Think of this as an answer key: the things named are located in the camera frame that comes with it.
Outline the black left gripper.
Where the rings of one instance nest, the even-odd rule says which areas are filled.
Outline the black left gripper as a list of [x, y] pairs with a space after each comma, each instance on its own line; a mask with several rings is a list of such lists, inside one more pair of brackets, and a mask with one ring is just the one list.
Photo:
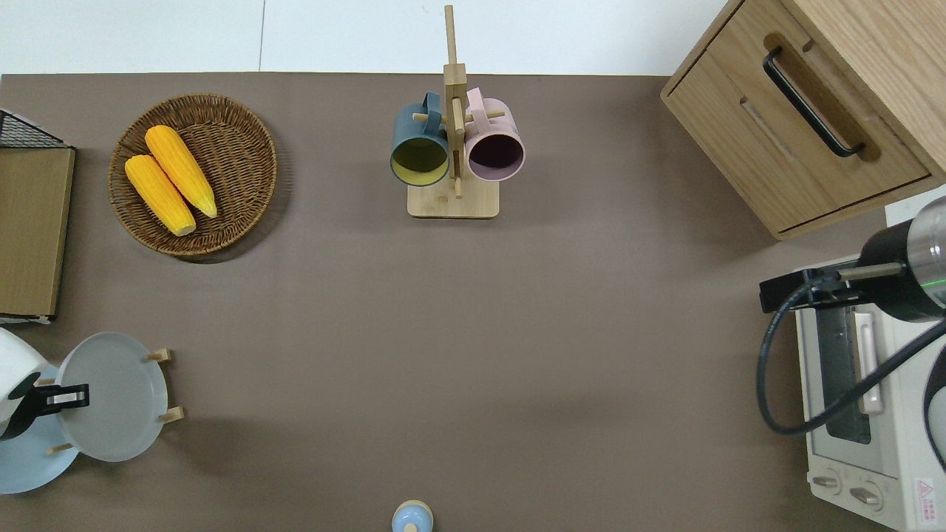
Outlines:
[[61, 412], [64, 409], [84, 408], [89, 404], [90, 389], [87, 383], [31, 386], [21, 395], [20, 404], [4, 425], [1, 440], [20, 437], [33, 425], [37, 417], [44, 415], [45, 407], [50, 412]]

